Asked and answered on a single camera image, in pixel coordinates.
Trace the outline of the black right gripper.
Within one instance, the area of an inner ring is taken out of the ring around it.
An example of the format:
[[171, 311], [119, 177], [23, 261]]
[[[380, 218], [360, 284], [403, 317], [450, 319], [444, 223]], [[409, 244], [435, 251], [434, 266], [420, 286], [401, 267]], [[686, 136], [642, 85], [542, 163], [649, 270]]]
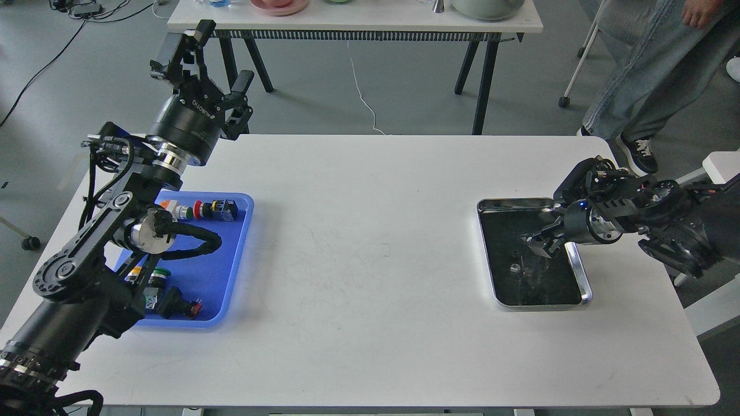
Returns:
[[566, 242], [609, 244], [626, 233], [648, 233], [694, 208], [694, 198], [676, 181], [636, 176], [601, 157], [576, 164], [553, 199], [560, 205], [558, 218], [520, 235], [544, 258], [557, 257]]

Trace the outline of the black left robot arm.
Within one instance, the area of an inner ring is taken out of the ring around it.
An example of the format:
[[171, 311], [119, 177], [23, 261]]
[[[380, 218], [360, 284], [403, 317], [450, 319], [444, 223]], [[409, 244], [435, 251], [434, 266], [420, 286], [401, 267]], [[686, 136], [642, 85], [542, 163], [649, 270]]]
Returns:
[[150, 74], [173, 93], [145, 137], [108, 122], [83, 142], [92, 168], [114, 178], [90, 187], [77, 234], [32, 276], [43, 300], [2, 350], [3, 415], [64, 415], [86, 400], [87, 413], [100, 414], [101, 393], [57, 396], [57, 384], [79, 369], [77, 358], [97, 336], [119, 338], [143, 319], [145, 286], [158, 261], [220, 248], [218, 234], [156, 204], [161, 190], [180, 189], [187, 166], [207, 163], [219, 139], [248, 131], [254, 73], [241, 71], [230, 93], [209, 78], [203, 49], [215, 26], [201, 20], [191, 35], [166, 35]]

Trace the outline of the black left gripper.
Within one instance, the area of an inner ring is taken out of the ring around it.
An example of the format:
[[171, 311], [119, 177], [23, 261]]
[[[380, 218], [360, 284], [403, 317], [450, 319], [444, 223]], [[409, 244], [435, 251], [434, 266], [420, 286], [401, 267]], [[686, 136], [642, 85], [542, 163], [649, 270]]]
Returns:
[[[201, 20], [193, 35], [170, 32], [161, 49], [150, 61], [150, 76], [172, 85], [172, 93], [150, 128], [151, 142], [168, 142], [190, 154], [188, 164], [204, 166], [217, 140], [237, 140], [249, 134], [253, 109], [246, 93], [254, 79], [251, 69], [243, 69], [224, 92], [207, 76], [203, 46], [216, 26]], [[225, 110], [230, 115], [225, 117]]]

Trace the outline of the person's hand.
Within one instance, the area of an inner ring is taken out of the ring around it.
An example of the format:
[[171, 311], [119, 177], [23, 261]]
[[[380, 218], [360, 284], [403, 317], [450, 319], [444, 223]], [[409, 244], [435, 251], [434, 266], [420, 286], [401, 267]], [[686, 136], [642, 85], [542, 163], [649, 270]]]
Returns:
[[682, 23], [694, 29], [704, 29], [718, 13], [724, 1], [686, 0], [683, 3]]

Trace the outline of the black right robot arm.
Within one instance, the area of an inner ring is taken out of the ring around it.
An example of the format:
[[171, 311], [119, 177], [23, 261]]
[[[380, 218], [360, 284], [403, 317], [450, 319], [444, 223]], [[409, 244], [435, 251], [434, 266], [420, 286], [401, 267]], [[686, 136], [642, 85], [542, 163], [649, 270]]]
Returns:
[[643, 252], [685, 276], [738, 263], [738, 176], [679, 184], [595, 156], [576, 164], [553, 197], [553, 221], [521, 236], [539, 256], [552, 258], [565, 243], [611, 244], [636, 233]]

